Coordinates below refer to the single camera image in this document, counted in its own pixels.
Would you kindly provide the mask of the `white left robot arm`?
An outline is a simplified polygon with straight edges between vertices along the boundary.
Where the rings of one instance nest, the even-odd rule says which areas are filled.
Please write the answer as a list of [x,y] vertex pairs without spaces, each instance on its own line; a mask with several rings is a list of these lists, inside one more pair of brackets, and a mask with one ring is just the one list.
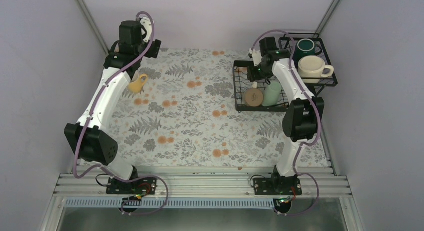
[[118,31],[119,40],[105,58],[95,94],[77,122],[65,126],[64,134],[74,153],[72,173],[76,179],[99,168],[131,194],[139,188],[137,169],[118,157],[119,145],[107,128],[142,59],[157,58],[162,42],[154,39],[155,24],[147,17],[123,21]]

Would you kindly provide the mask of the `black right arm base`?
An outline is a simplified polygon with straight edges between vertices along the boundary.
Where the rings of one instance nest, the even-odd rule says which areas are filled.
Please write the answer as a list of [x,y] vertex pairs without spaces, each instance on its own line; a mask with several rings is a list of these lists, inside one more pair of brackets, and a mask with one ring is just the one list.
[[300,179],[296,175],[280,178],[254,177],[252,186],[256,196],[301,196],[303,194]]

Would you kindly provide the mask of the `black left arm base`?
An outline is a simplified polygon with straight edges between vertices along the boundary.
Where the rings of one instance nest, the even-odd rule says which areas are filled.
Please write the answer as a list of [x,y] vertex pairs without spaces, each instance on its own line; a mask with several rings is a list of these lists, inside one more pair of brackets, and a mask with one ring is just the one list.
[[156,185],[157,178],[154,177],[147,177],[130,183],[110,178],[105,192],[108,195],[154,195]]

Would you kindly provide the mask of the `beige speckled mug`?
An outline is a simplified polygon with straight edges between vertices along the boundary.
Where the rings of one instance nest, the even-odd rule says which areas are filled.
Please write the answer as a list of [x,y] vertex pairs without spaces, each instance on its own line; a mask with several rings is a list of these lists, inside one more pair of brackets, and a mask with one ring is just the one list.
[[252,87],[248,88],[243,94],[243,101],[248,107],[259,107],[264,101],[263,92],[258,89],[258,83],[253,82]]

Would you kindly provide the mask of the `yellow mug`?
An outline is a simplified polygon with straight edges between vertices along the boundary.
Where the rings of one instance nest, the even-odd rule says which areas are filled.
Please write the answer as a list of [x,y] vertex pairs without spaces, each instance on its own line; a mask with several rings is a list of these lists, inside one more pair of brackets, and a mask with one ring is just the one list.
[[135,73],[128,85],[128,90],[134,94],[140,93],[148,80],[147,74]]

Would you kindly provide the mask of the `mint green cup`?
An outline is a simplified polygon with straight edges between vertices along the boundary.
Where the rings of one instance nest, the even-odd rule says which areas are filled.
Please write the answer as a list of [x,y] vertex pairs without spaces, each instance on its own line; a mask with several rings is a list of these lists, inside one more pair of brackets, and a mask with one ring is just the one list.
[[279,81],[271,81],[263,92],[262,106],[270,107],[276,105],[280,100],[282,86]]

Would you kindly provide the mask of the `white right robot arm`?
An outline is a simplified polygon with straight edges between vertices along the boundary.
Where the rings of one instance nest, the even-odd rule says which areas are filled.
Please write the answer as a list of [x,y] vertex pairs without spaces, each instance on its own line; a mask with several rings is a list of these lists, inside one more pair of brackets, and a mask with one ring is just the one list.
[[247,68],[248,80],[257,82],[276,77],[289,103],[282,121],[283,158],[275,165],[270,178],[272,191],[282,195],[289,188],[297,187],[300,174],[296,164],[303,147],[313,146],[320,138],[325,103],[308,90],[295,68],[293,54],[278,49],[275,38],[258,37],[249,50],[249,57],[253,65]]

